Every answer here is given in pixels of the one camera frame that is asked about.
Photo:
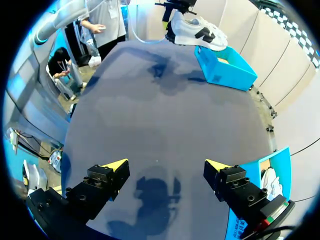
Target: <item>blue box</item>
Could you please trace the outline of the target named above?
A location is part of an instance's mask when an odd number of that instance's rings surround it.
[[[289,147],[240,166],[246,170],[245,176],[250,178],[250,181],[254,185],[262,188],[260,163],[266,160],[270,160],[270,167],[274,168],[276,176],[279,177],[279,183],[282,185],[283,196],[287,201],[290,200],[292,171]],[[238,240],[246,226],[247,223],[244,220],[238,219],[235,213],[230,209],[225,240]]]
[[[257,79],[257,74],[250,65],[232,47],[222,51],[197,46],[194,54],[210,84],[218,84],[234,89],[248,91]]]

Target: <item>blue tray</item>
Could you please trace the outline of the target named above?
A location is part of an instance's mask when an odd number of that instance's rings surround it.
[[[206,47],[197,46],[194,54],[206,81],[210,84],[248,91],[258,77],[232,47],[228,46],[222,51],[212,51]],[[228,63],[219,61],[218,58],[227,60]]]

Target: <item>white shoe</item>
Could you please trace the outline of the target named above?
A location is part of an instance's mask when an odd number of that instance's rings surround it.
[[[228,46],[228,41],[214,24],[195,18],[186,21],[180,11],[176,11],[168,23],[165,37],[178,45],[202,46],[213,51],[222,51]]]
[[[187,22],[191,23],[191,24],[198,24],[198,23],[202,23],[203,25],[208,25],[210,28],[214,28],[216,30],[216,32],[219,34],[219,36],[221,36],[222,38],[227,39],[227,35],[225,35],[225,33],[223,31],[221,31],[216,25],[214,25],[211,22],[206,21],[203,17],[199,16],[195,19],[192,20],[186,20]]]
[[[266,198],[272,201],[276,196],[283,195],[282,185],[279,184],[279,177],[276,176],[276,171],[273,168],[268,168],[261,179],[261,185],[267,189]]]

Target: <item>white shirt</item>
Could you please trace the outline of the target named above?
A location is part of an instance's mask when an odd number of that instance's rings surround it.
[[[98,48],[126,34],[119,0],[87,0],[86,7],[88,13],[81,16],[80,20],[89,18],[91,24],[105,25],[101,33],[94,35]]]

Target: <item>checkered pattern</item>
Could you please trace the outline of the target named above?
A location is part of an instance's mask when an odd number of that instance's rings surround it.
[[[320,67],[320,54],[313,47],[312,41],[308,38],[308,34],[294,21],[290,20],[285,14],[263,6],[261,12],[268,15],[272,20],[285,29],[293,38],[293,40],[301,46],[308,59],[314,64],[317,70]]]

